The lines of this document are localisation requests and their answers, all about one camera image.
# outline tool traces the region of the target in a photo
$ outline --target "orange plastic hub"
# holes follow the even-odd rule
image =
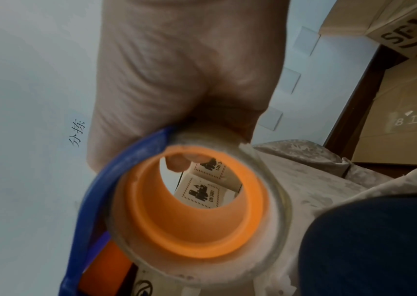
[[[200,154],[228,166],[243,184],[242,194],[215,209],[196,209],[181,203],[160,175],[163,157]],[[262,182],[244,164],[218,151],[197,146],[170,146],[162,154],[135,166],[126,184],[129,217],[163,249],[192,258],[213,258],[243,246],[257,230],[268,207]]]

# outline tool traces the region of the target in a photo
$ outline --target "blue tape dispenser frame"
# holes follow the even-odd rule
[[[59,288],[59,296],[86,296],[78,290],[83,272],[111,239],[108,232],[91,245],[95,223],[106,201],[112,198],[119,179],[142,161],[165,151],[175,127],[164,128],[141,139],[115,157],[93,180],[80,210],[72,241],[66,275]]]

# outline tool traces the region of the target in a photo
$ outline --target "hand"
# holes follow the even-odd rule
[[[288,2],[104,0],[91,168],[188,117],[251,140],[282,70]]]

